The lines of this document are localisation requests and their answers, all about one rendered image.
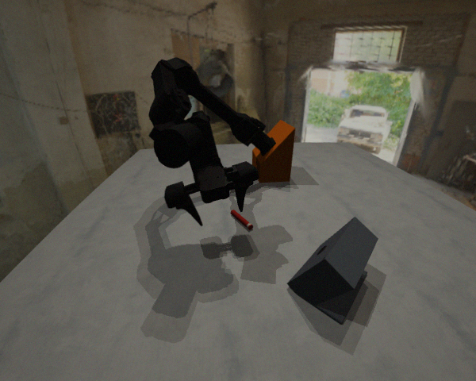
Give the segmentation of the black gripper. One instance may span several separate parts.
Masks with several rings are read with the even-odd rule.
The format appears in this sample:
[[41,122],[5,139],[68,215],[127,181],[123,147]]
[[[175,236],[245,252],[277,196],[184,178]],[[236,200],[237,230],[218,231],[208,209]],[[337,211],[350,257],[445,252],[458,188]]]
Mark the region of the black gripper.
[[[217,153],[216,146],[204,151],[199,152],[194,158],[189,160],[190,166],[194,173],[194,162],[201,161],[202,166],[211,164],[212,158],[219,157]],[[243,212],[244,207],[244,197],[246,194],[246,190],[253,185],[253,181],[259,179],[259,173],[255,166],[250,164],[249,162],[245,161],[239,164],[232,165],[236,166],[238,176],[239,176],[239,186],[236,187],[236,200],[239,207],[240,212]],[[178,182],[166,186],[165,190],[165,201],[168,208],[175,208],[177,210],[185,210],[189,213],[200,225],[202,224],[202,220],[198,214],[198,211],[190,197],[190,194],[196,193],[200,191],[199,188],[196,188],[196,183],[191,183],[189,185],[184,186],[183,182]]]

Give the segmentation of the dark red peg with white band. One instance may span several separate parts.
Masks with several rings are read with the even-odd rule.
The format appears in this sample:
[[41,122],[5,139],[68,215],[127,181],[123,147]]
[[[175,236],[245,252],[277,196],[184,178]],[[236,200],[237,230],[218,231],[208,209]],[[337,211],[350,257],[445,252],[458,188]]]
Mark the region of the dark red peg with white band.
[[241,224],[243,224],[248,230],[253,229],[253,225],[240,216],[235,210],[232,210],[230,213],[234,218],[236,218]]

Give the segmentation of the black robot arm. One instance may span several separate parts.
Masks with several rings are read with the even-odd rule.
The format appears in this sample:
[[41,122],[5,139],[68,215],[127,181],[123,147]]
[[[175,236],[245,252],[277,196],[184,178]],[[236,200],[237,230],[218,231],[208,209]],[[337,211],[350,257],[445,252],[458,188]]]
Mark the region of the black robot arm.
[[[155,155],[164,166],[180,168],[199,152],[215,147],[209,115],[200,110],[184,120],[192,108],[189,95],[224,119],[239,142],[247,147],[253,144],[262,156],[276,144],[273,137],[263,132],[266,126],[260,120],[237,113],[202,85],[185,60],[160,60],[151,79],[155,98],[148,116],[154,128],[149,137],[154,140]],[[220,157],[212,161],[204,166],[201,161],[194,162],[194,180],[204,203],[226,199],[229,191],[240,185],[236,166],[223,167]]]

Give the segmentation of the dark grey sloped panel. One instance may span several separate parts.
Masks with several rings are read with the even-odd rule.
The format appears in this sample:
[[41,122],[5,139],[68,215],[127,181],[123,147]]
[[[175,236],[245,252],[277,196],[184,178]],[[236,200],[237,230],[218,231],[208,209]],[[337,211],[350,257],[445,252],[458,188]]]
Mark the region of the dark grey sloped panel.
[[377,241],[354,217],[318,247],[287,285],[342,325],[367,276],[364,270]]

